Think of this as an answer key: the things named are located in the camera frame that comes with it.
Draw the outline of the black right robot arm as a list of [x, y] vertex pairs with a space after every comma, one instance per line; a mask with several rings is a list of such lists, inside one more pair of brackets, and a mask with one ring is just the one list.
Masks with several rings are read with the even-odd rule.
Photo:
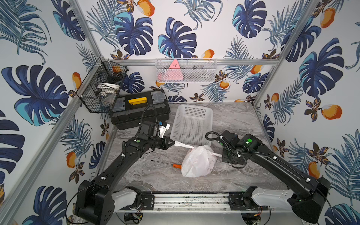
[[278, 157], [260, 139], [251, 134], [239, 138], [237, 134], [224, 131], [216, 134], [217, 141], [223, 148], [223, 157], [229, 163], [244, 165], [252, 161], [287, 185], [292, 191], [285, 200], [296, 216], [308, 223], [317, 223], [327, 202], [331, 183], [325, 179], [314, 178]]

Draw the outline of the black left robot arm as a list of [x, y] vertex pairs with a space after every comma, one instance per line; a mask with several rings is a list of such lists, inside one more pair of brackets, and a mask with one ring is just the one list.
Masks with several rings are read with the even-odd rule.
[[75, 215], [95, 225], [105, 225], [115, 213], [114, 188], [131, 166], [147, 151], [167, 150], [175, 145], [168, 136], [154, 134], [156, 123], [142, 122], [134, 137], [122, 144], [122, 152], [111, 165], [92, 181], [80, 184], [76, 197]]

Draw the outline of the white printed plastic bag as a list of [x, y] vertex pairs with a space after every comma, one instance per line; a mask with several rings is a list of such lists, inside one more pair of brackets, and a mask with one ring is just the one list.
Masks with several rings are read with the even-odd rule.
[[181, 165], [181, 174], [184, 177], [197, 178], [210, 174], [218, 157], [222, 157], [209, 145], [194, 147], [175, 141], [175, 146], [189, 148]]

